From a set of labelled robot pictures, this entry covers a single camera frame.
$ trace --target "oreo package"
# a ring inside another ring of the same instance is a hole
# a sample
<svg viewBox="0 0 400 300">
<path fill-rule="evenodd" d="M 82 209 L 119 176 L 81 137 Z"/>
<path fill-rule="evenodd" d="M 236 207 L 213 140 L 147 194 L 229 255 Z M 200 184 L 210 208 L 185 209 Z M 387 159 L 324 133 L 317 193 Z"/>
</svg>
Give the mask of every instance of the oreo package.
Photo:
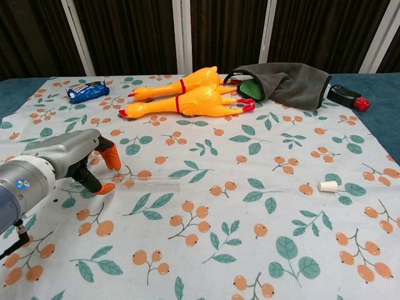
<svg viewBox="0 0 400 300">
<path fill-rule="evenodd" d="M 80 103 L 103 95 L 108 95 L 109 93 L 110 89 L 106 86 L 104 81 L 76 84 L 71 86 L 67 91 L 71 103 Z"/>
</svg>

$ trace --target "yellow rubber chicken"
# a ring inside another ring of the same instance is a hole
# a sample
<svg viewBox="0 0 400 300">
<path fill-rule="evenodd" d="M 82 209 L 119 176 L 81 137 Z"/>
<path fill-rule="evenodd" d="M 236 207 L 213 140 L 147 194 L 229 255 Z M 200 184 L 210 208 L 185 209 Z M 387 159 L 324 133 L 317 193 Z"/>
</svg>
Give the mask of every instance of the yellow rubber chicken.
<svg viewBox="0 0 400 300">
<path fill-rule="evenodd" d="M 240 109 L 225 107 L 226 104 L 244 103 Z M 228 114 L 241 114 L 252 111 L 256 107 L 253 99 L 229 99 L 221 97 L 217 90 L 217 84 L 199 86 L 185 94 L 165 100 L 154 102 L 135 102 L 128 104 L 125 110 L 119 111 L 123 118 L 140 118 L 145 114 L 174 112 L 187 116 L 211 116 L 221 117 Z"/>
<path fill-rule="evenodd" d="M 217 67 L 204 67 L 196 72 L 165 86 L 158 87 L 139 87 L 132 91 L 128 96 L 134 96 L 136 101 L 143 101 L 149 98 L 168 96 L 174 94 L 184 94 L 188 91 L 206 86 L 208 84 L 216 84 L 217 91 L 220 94 L 236 91 L 236 86 L 223 86 L 223 79 L 217 73 Z M 237 84 L 240 80 L 230 80 L 228 83 Z"/>
</svg>

